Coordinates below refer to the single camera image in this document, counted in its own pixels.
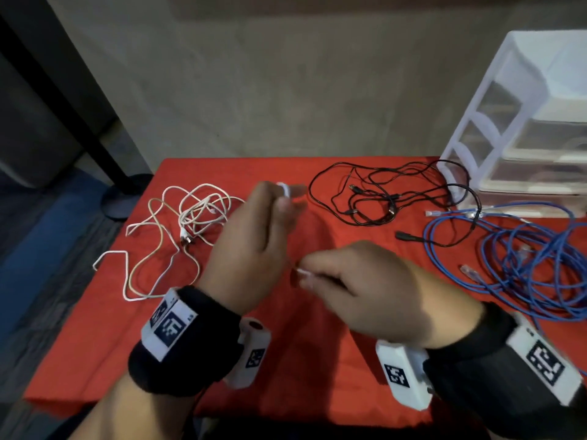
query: person's right hand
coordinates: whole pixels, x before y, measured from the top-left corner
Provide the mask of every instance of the person's right hand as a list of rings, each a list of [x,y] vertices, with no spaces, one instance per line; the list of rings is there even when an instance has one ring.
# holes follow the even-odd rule
[[[483,313],[465,292],[369,241],[316,251],[299,266],[314,274],[300,285],[352,330],[393,343],[444,347],[470,333]]]

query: concrete wall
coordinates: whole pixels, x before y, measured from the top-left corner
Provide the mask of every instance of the concrete wall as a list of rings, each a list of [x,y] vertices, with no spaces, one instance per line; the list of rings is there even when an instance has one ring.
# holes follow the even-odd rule
[[[48,0],[152,169],[438,155],[506,32],[587,0]]]

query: black metal pole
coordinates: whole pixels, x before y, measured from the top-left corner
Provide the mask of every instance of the black metal pole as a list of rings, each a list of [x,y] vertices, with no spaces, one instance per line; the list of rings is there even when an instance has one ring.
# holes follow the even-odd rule
[[[122,171],[83,118],[71,106],[53,80],[45,73],[10,25],[0,16],[0,52],[45,102],[79,144],[87,151],[116,187],[125,195],[140,188]]]

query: red table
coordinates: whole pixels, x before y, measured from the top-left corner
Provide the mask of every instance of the red table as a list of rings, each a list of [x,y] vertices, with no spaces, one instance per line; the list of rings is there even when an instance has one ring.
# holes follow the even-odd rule
[[[190,190],[206,182],[220,186],[231,195],[246,198],[259,180],[308,184],[318,171],[340,160],[372,167],[398,167],[410,160],[433,159],[167,159],[159,167],[128,222],[139,222],[148,217],[147,201],[160,198],[169,185]],[[329,200],[346,173],[344,168],[338,168],[320,178],[315,185],[315,194]],[[403,177],[390,185],[390,191],[428,187],[429,184],[422,179]],[[182,194],[171,193],[169,201],[177,206],[181,197]],[[290,237],[290,257],[297,260],[311,251],[370,239],[447,281],[432,265],[422,244],[401,242],[394,237],[399,229],[421,235],[428,219],[424,216],[427,209],[434,207],[421,202],[402,210],[391,224],[359,228],[345,225],[310,203]],[[162,223],[179,238],[177,217],[169,211],[160,216]],[[566,223],[566,220],[555,219],[541,221],[541,224],[555,229],[562,229]],[[458,266],[463,263],[477,267],[475,243],[483,234],[477,229],[462,244],[440,249],[447,267],[457,274],[460,274]],[[574,235],[573,239],[582,250],[587,249],[585,236],[587,232]],[[129,251],[130,263],[134,265],[154,249],[158,238],[158,229],[154,226],[144,226],[129,237],[124,236],[123,230],[112,249]],[[150,290],[173,251],[167,240],[164,248],[137,275],[139,287]],[[205,262],[209,247],[199,242],[190,251]],[[161,292],[170,286],[184,285],[194,276],[194,264],[185,256],[176,258],[172,271],[160,284]],[[128,353],[158,300],[125,302],[121,295],[123,281],[123,255],[108,255],[36,371],[25,392],[29,402],[54,414],[71,415],[85,402],[102,398],[124,372]],[[394,400],[375,355],[375,341],[351,334],[317,298],[294,288],[289,272],[283,275],[272,295],[252,315],[262,320],[273,335],[256,381],[250,388],[239,391],[232,391],[223,383],[214,384],[198,406],[200,413],[385,427],[405,427],[432,420],[430,411],[417,412]],[[577,366],[587,369],[586,323],[544,323],[543,328]]]

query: person's left hand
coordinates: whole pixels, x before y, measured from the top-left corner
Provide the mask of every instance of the person's left hand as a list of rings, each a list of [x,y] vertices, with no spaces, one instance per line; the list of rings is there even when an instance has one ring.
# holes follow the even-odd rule
[[[304,185],[290,186],[292,198],[305,192]],[[279,185],[259,183],[228,218],[198,288],[239,315],[252,311],[281,277],[288,234],[305,207],[284,197]]]

